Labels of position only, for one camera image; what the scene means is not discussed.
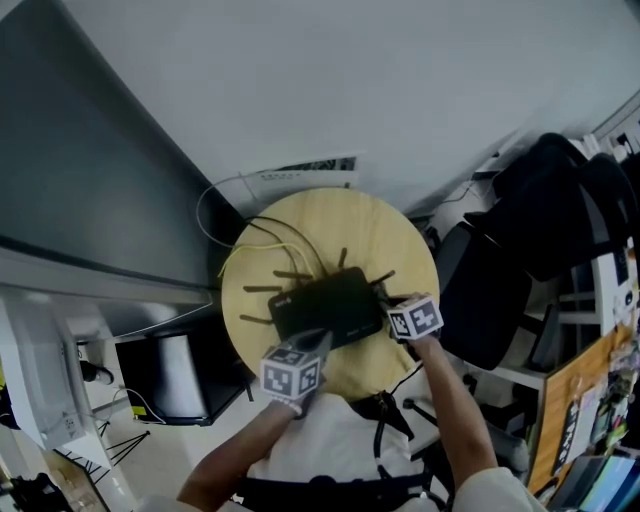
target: yellow cable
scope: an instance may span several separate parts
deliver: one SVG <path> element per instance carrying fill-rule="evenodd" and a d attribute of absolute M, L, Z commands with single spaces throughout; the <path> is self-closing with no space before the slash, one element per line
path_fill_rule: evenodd
<path fill-rule="evenodd" d="M 307 272 L 311 275 L 311 277 L 313 277 L 313 279 L 316 278 L 316 275 L 313 273 L 313 270 L 311 270 L 311 266 L 309 265 L 309 261 L 307 260 L 307 257 L 304 255 L 304 253 L 300 250 L 300 248 L 297 245 L 290 244 L 290 243 L 273 244 L 273 245 L 241 245 L 240 247 L 236 248 L 231 254 L 229 254 L 228 258 L 225 260 L 224 264 L 222 265 L 222 268 L 220 269 L 220 273 L 218 274 L 218 277 L 222 277 L 222 274 L 224 274 L 224 271 L 227 268 L 227 264 L 229 263 L 231 258 L 233 258 L 236 254 L 238 254 L 243 249 L 280 249 L 283 247 L 291 247 L 300 256 L 302 256 L 302 259 L 304 260 L 304 265 L 307 268 Z"/>

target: wrist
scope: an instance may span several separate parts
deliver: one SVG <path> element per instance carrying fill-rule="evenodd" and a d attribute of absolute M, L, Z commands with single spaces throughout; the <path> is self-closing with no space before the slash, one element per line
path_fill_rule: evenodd
<path fill-rule="evenodd" d="M 263 411 L 265 414 L 282 420 L 293 420 L 297 416 L 296 411 L 284 402 L 271 400 Z"/>
<path fill-rule="evenodd" d="M 411 346 L 414 348 L 420 359 L 429 357 L 434 350 L 440 347 L 440 342 L 433 336 L 425 336 L 419 340 L 411 341 Z"/>
<path fill-rule="evenodd" d="M 288 407 L 290 410 L 294 412 L 294 418 L 298 418 L 302 416 L 302 407 L 298 403 L 297 400 L 289 400 L 288 398 L 281 398 L 279 396 L 272 396 L 271 403 L 282 404 Z"/>

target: white wall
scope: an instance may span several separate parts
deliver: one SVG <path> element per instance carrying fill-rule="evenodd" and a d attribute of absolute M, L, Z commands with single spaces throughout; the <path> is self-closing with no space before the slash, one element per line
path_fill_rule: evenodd
<path fill-rule="evenodd" d="M 640 88 L 623 0 L 66 4 L 212 181 L 365 151 L 360 188 L 404 210 L 514 130 L 592 128 Z"/>

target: chair backrest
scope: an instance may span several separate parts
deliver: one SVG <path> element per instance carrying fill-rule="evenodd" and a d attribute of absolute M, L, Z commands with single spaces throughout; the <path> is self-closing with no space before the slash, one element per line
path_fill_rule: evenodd
<path fill-rule="evenodd" d="M 553 371 L 560 364 L 559 337 L 560 307 L 550 304 L 542 321 L 542 330 L 536 335 L 527 366 L 541 372 Z"/>
<path fill-rule="evenodd" d="M 576 167 L 561 151 L 538 149 L 529 176 L 511 180 L 486 214 L 465 215 L 539 281 L 612 252 L 638 217 L 633 189 L 614 160 L 597 155 Z"/>
<path fill-rule="evenodd" d="M 435 260 L 444 320 L 442 346 L 492 370 L 518 329 L 531 278 L 500 247 L 463 222 L 445 237 Z"/>
<path fill-rule="evenodd" d="M 502 198 L 522 187 L 528 180 L 556 169 L 577 168 L 587 158 L 562 135 L 545 133 L 493 180 L 496 197 Z"/>

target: round wooden table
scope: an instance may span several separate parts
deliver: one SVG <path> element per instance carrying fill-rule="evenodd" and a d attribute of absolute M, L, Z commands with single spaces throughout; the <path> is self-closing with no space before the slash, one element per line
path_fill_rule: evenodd
<path fill-rule="evenodd" d="M 390 270 L 396 274 L 385 284 L 391 296 L 413 292 L 440 298 L 438 274 L 427 244 L 420 233 L 399 211 L 374 197 L 348 189 L 327 188 L 300 192 L 269 206 L 261 214 L 300 230 L 316 247 L 329 273 L 338 271 L 340 253 L 347 248 L 345 268 L 360 267 L 369 281 Z M 322 269 L 311 249 L 287 227 L 265 220 L 252 221 L 296 244 L 305 254 L 316 276 Z M 272 236 L 247 226 L 237 245 L 270 245 Z M 294 250 L 298 269 L 304 262 Z M 241 320 L 240 315 L 270 319 L 267 301 L 273 292 L 250 293 L 245 286 L 283 286 L 294 281 L 276 277 L 274 270 L 292 271 L 291 260 L 283 249 L 244 250 L 227 265 L 222 284 L 222 311 L 227 331 L 247 366 L 258 375 L 260 359 L 270 346 L 280 343 L 273 325 Z M 386 389 L 402 378 L 414 365 L 404 347 L 382 331 L 346 347 L 332 350 L 324 375 L 324 391 L 347 400 L 357 400 Z"/>

